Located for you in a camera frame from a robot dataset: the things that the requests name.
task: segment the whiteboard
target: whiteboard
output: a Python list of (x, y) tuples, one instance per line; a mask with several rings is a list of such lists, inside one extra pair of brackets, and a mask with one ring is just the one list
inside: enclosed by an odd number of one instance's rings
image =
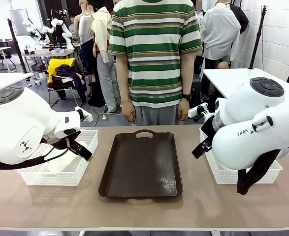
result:
[(28, 13), (26, 9), (10, 10), (12, 23), (15, 29), (16, 36), (29, 35), (26, 30), (26, 26), (23, 25), (23, 21), (28, 19)]

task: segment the striped t-shirt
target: striped t-shirt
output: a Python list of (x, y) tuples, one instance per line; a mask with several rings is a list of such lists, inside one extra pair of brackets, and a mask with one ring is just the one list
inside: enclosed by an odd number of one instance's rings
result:
[(115, 6), (109, 53), (128, 56), (134, 106), (178, 104), (182, 97), (180, 54), (200, 50), (191, 0), (123, 0)]

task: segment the yellow jacket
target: yellow jacket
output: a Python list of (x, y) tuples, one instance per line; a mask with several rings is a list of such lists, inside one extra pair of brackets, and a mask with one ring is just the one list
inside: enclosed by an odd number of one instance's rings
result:
[(47, 72), (49, 73), (49, 78), (48, 78), (48, 83), (52, 82), (52, 76), (56, 76), (56, 68), (61, 66), (61, 65), (69, 65), (72, 66), (75, 58), (70, 58), (70, 59), (51, 59), (49, 62), (48, 70)]

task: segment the white plastic basket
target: white plastic basket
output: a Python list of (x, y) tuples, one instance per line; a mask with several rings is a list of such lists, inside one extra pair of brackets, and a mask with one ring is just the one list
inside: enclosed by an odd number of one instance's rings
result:
[[(88, 145), (88, 150), (94, 154), (98, 146), (97, 136), (98, 131), (81, 130), (81, 134), (77, 137), (76, 141), (84, 141)], [(41, 144), (31, 158), (41, 156), (51, 148), (51, 145)], [(88, 164), (88, 161), (77, 156), (72, 164), (60, 173), (50, 172), (45, 164), (19, 169), (17, 172), (22, 176), (27, 185), (78, 186)]]
[[(205, 137), (206, 135), (200, 129), (200, 140), (205, 140)], [(222, 167), (222, 165), (214, 158), (212, 150), (206, 152), (205, 156), (207, 157), (217, 184), (237, 184), (238, 171)], [(265, 176), (257, 183), (274, 183), (281, 170), (283, 170), (282, 166), (277, 161), (274, 161)]]

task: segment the black watch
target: black watch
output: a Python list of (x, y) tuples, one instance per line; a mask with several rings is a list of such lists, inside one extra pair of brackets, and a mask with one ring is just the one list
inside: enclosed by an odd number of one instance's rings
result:
[(191, 94), (188, 94), (188, 95), (183, 94), (183, 95), (182, 95), (182, 98), (187, 99), (188, 101), (191, 101), (192, 95), (191, 95)]

